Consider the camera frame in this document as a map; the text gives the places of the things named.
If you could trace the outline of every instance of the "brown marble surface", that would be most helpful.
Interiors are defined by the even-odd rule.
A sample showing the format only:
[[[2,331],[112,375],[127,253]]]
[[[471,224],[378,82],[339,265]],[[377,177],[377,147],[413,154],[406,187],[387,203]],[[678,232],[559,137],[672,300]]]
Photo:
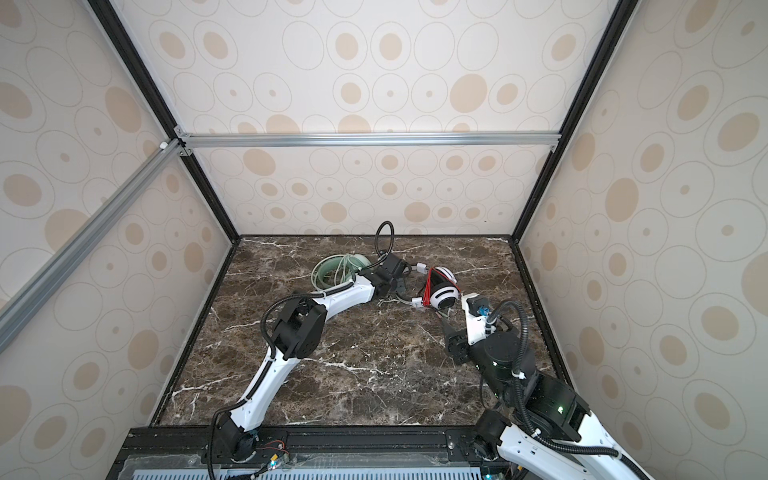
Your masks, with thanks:
[[[506,239],[397,237],[394,251],[410,263],[448,267],[462,292],[481,293],[492,306],[510,297],[528,305]],[[373,258],[372,238],[243,239],[160,424],[207,424],[216,409],[235,403],[266,353],[259,331],[264,310],[294,291],[310,291],[315,263],[346,252]],[[424,278],[408,277],[410,296]],[[463,328],[460,306],[449,315]],[[538,368],[554,375],[536,328],[530,346]],[[474,425],[483,410],[478,381],[472,365],[455,366],[448,357],[433,311],[374,300],[326,323],[317,350],[293,369],[264,423]],[[495,403],[487,387],[485,398],[486,405]]]

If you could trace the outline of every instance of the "patterned wall panel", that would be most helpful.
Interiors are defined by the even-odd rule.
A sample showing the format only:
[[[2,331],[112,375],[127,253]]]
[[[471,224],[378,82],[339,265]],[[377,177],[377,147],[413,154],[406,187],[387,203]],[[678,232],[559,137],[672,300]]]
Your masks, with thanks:
[[[120,0],[196,133],[557,130],[613,0]]]
[[[768,472],[767,19],[646,2],[522,243],[580,393],[657,479]]]
[[[509,233],[549,146],[197,149],[241,234]]]
[[[0,8],[0,308],[164,135],[72,0]]]
[[[0,478],[101,480],[229,248],[175,161],[0,355]]]

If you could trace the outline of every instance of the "green cable bundle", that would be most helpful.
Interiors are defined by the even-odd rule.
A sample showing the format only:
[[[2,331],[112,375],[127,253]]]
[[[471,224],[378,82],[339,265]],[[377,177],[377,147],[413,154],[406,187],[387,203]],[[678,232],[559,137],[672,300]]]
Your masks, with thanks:
[[[342,283],[349,282],[355,272],[371,262],[359,253],[331,255],[319,261],[312,269],[312,286],[323,291]]]

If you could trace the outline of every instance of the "perforated metal plate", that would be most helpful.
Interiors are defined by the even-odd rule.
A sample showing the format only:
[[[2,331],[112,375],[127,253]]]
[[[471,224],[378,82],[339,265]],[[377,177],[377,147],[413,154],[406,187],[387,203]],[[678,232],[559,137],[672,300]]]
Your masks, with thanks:
[[[253,469],[230,468],[218,472],[218,480],[253,473]],[[295,468],[276,470],[259,480],[480,480],[480,468]],[[133,480],[208,480],[204,468],[184,470],[137,470]]]

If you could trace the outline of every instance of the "headphone ear cup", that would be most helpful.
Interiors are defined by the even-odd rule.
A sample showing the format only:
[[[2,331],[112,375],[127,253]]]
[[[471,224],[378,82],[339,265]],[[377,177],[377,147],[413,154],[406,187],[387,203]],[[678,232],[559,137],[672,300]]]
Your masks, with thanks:
[[[455,305],[458,300],[458,290],[448,282],[435,286],[436,290],[429,296],[429,305],[437,310]]]

